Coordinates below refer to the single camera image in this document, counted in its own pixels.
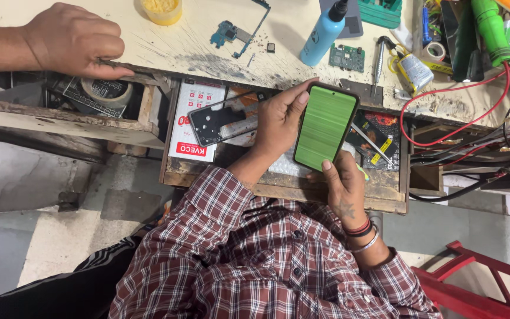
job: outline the bubble wrap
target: bubble wrap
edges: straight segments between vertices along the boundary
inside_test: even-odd
[[[351,155],[355,156],[355,148],[348,142],[344,142],[342,146],[342,150],[350,152]],[[278,172],[281,174],[292,175],[296,177],[306,177],[306,174],[312,172],[307,167],[304,167],[300,164],[294,163],[292,157],[294,155],[294,145],[287,150],[285,154],[282,154],[278,160],[276,160],[271,167],[269,167],[269,171]]]

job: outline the red plastic chair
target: red plastic chair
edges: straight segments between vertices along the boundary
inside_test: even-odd
[[[459,254],[434,272],[411,267],[421,281],[426,295],[437,305],[442,305],[467,318],[510,318],[510,294],[499,272],[510,276],[510,265],[465,249],[459,241],[446,245]],[[478,262],[489,267],[506,302],[482,297],[442,281],[461,267]]]

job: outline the yellow tag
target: yellow tag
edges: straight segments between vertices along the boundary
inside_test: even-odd
[[[449,74],[449,75],[453,74],[452,68],[450,68],[449,66],[440,65],[440,64],[436,64],[436,63],[428,62],[428,61],[422,61],[422,63],[428,65],[428,67],[431,70],[439,71],[439,72],[444,72],[444,73]]]
[[[383,146],[380,147],[381,151],[383,153],[385,153],[385,151],[387,150],[387,148],[389,148],[389,145],[391,145],[393,141],[391,139],[387,139],[385,141],[385,143],[383,144]],[[381,159],[381,156],[379,155],[379,153],[375,154],[375,156],[373,156],[373,158],[371,159],[371,163],[372,164],[376,164],[379,159]]]

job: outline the blue plastic bottle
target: blue plastic bottle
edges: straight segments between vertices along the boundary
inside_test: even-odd
[[[315,66],[322,60],[346,25],[346,12],[347,0],[339,0],[330,9],[322,12],[300,53],[304,64]]]

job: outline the fingernail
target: fingernail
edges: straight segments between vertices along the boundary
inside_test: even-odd
[[[322,162],[322,170],[329,170],[329,169],[331,169],[331,162],[328,161],[327,159],[325,159]]]
[[[310,95],[308,94],[307,91],[300,93],[300,95],[298,96],[298,103],[305,104],[306,102],[308,102],[309,97]]]

